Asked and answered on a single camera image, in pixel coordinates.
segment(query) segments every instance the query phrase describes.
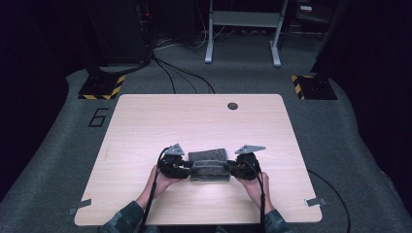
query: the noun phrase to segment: small round object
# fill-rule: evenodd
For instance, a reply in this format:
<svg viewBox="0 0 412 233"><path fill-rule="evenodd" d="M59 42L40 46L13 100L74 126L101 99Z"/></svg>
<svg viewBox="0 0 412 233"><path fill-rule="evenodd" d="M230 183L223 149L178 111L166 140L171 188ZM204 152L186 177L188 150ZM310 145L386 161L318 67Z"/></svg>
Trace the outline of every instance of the small round object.
<svg viewBox="0 0 412 233"><path fill-rule="evenodd" d="M230 110L237 110L237 108L239 108L239 106L238 106L236 103L233 103L233 102L228 103L227 107L228 107Z"/></svg>

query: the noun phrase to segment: camouflage sleeve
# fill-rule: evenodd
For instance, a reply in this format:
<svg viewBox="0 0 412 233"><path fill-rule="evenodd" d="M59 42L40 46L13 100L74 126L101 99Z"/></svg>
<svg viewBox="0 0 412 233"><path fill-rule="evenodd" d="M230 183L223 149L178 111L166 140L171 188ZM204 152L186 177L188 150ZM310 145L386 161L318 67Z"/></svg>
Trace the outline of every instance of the camouflage sleeve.
<svg viewBox="0 0 412 233"><path fill-rule="evenodd" d="M143 217L143 209L130 202L99 229L99 233L132 233Z"/></svg>
<svg viewBox="0 0 412 233"><path fill-rule="evenodd" d="M281 214L275 209L264 215L266 233L292 233Z"/></svg>

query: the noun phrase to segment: light wood surface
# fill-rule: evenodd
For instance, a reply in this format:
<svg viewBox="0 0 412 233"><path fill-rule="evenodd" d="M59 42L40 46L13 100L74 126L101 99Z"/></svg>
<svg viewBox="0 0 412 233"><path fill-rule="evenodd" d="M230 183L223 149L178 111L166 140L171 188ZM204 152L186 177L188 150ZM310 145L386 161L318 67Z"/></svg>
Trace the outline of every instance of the light wood surface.
<svg viewBox="0 0 412 233"><path fill-rule="evenodd" d="M234 102L238 109L230 110ZM291 122L276 94L123 95L91 172L77 211L78 225L102 225L143 190L160 152L179 143L188 152L225 148L230 160L244 145L255 152L270 178L276 209L288 222L316 222L322 213L308 207L315 198ZM229 182L173 184L154 200L147 224L258 223L259 211L243 186Z"/></svg>

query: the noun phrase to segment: gray carpet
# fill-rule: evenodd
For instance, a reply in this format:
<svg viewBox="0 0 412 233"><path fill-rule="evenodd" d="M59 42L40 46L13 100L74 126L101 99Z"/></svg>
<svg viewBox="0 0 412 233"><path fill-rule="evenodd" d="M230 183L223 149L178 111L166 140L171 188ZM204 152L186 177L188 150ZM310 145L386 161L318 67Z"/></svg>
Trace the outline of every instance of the gray carpet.
<svg viewBox="0 0 412 233"><path fill-rule="evenodd" d="M175 46L154 53L209 81L217 93L278 93L283 96L307 168L329 181L344 199L352 232L411 232L405 211L390 179L376 166L363 144L351 103L333 81L338 100L299 100L291 75L309 75L320 41L290 35L280 51L282 67L274 68L267 37L226 38L215 43L213 63L205 64L206 45L194 50ZM119 70L125 67L111 67ZM177 93L194 93L180 76L171 73ZM79 227L67 210L82 198L103 137L116 107L115 100L80 100L87 77L76 72L67 81L65 106L29 165L0 205L0 232L95 232ZM186 78L197 93L207 85ZM169 78L154 62L127 75L120 94L173 93ZM87 127L97 108L108 108L102 127ZM324 197L323 219L292 224L296 232L346 232L347 216L333 190L310 175L318 197Z"/></svg>

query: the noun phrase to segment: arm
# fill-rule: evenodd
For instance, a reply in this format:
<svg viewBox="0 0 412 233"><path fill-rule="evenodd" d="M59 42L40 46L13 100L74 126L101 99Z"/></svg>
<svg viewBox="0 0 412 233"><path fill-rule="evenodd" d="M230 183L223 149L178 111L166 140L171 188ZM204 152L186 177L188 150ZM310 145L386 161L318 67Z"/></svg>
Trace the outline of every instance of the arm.
<svg viewBox="0 0 412 233"><path fill-rule="evenodd" d="M156 166L152 168L151 174L149 176L148 182L146 183L145 189L140 194L140 196L135 200L130 202L123 209L118 211L112 219L106 222L102 227L100 227L100 233L128 233L133 232L136 225L140 222L143 217L143 211L149 202L149 197L151 195L152 185L155 180ZM173 183L180 182L180 179L170 179L159 173L156 180L156 189L154 192L154 199L163 193L170 185Z"/></svg>
<svg viewBox="0 0 412 233"><path fill-rule="evenodd" d="M263 182L263 190L265 194L265 202L264 202L264 225L266 229L266 233L292 233L288 225L286 224L285 220L279 214L279 212L275 209L270 200L270 193L269 193L269 177L266 173L261 173L262 182ZM238 182L243 184L246 191L248 192L249 197L252 201L255 202L257 207L260 209L260 185L258 184L258 179L254 179L252 181L247 181L243 179L236 178Z"/></svg>

